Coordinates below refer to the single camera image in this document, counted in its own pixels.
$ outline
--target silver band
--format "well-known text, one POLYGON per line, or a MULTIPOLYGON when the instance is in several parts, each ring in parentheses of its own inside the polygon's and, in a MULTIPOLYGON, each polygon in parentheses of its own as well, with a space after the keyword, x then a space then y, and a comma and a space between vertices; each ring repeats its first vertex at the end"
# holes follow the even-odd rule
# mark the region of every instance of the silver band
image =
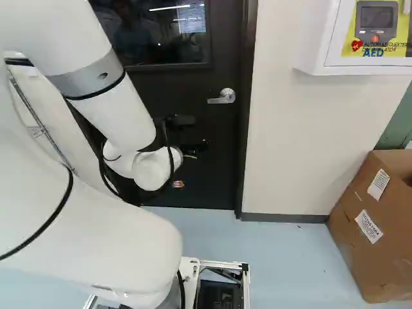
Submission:
POLYGON ((106 56, 89 66, 62 75, 46 77, 64 96, 81 97, 112 85, 122 76, 123 71, 124 68, 112 49, 106 56))

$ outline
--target aed cabinet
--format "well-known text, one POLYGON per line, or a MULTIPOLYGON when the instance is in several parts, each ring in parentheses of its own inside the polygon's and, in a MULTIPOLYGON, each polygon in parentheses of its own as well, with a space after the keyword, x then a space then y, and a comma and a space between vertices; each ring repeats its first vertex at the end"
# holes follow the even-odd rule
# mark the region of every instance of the aed cabinet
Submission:
POLYGON ((411 0, 303 1, 294 67, 311 75, 412 75, 411 0))

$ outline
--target floor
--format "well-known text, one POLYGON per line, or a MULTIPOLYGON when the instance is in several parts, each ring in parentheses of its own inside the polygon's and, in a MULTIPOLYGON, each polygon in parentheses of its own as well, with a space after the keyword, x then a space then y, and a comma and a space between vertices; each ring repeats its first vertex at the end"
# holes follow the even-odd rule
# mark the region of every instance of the floor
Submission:
MULTIPOLYGON (((186 256, 250 263, 252 309, 412 308, 412 302, 366 304, 325 225, 242 222, 229 211, 149 210, 180 229, 186 256)), ((88 296, 13 270, 0 270, 0 285, 2 308, 80 309, 88 296)))

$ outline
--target brown cardboard box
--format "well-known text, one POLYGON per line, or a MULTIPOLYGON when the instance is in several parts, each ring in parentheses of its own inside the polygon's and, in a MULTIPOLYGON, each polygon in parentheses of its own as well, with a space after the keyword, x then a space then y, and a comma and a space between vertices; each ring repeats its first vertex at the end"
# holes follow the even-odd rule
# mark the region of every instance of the brown cardboard box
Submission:
POLYGON ((329 217, 329 230, 369 303, 412 299, 411 180, 412 150, 371 151, 329 217), (381 169, 390 177, 386 187, 384 172, 375 179, 381 169))

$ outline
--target white wall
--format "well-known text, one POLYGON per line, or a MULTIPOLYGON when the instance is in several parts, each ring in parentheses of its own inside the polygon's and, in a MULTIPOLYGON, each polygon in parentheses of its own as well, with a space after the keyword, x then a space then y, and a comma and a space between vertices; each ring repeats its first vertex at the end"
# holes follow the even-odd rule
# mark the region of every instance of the white wall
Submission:
POLYGON ((259 0, 243 212, 329 214, 411 80, 293 70, 303 1, 259 0))

